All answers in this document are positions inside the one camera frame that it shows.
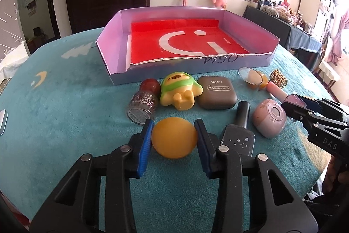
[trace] yellow ball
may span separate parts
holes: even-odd
[[[198,141],[193,124],[185,119],[171,117],[159,121],[151,133],[155,150],[170,159],[179,159],[190,154]]]

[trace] lip gloss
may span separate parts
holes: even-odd
[[[267,84],[266,90],[270,94],[272,94],[276,99],[278,99],[281,103],[287,101],[294,103],[300,107],[306,107],[306,103],[298,96],[294,94],[288,95],[285,91],[283,91],[280,87],[276,86],[271,81]]]

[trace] brown compact case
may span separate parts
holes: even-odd
[[[202,76],[198,83],[204,89],[198,97],[198,103],[202,108],[224,110],[235,106],[237,96],[230,79],[222,76]]]

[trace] blue tablecloth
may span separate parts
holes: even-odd
[[[310,37],[304,31],[298,29],[297,27],[291,26],[291,32],[289,37],[289,49],[303,49],[312,53],[321,53],[322,43],[318,40]]]
[[[30,219],[83,153],[108,154],[141,130],[125,114],[139,83],[112,85],[95,46],[101,31],[86,31],[39,48],[0,96],[0,107],[9,114],[0,136],[0,189]],[[286,92],[330,98],[318,80],[280,46],[271,65],[259,70],[270,74],[276,68],[289,80]],[[230,79],[235,74],[212,73]],[[267,98],[270,94],[259,92],[251,112]],[[236,107],[206,111],[195,105],[184,112],[160,107],[156,121],[177,116],[193,123],[202,118],[209,132],[220,134],[235,112]],[[254,154],[266,153],[303,196],[324,170],[329,155],[307,141],[299,122],[287,119],[285,129],[274,139],[264,138],[251,122],[248,128],[256,134]],[[211,231],[218,180],[206,178],[196,149],[180,160],[165,159],[152,150],[144,177],[131,180],[130,186],[139,233]],[[104,211],[100,218],[103,228]]]

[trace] pink compact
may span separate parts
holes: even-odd
[[[252,116],[252,122],[266,138],[274,138],[285,127],[286,113],[277,102],[266,99],[257,106]]]

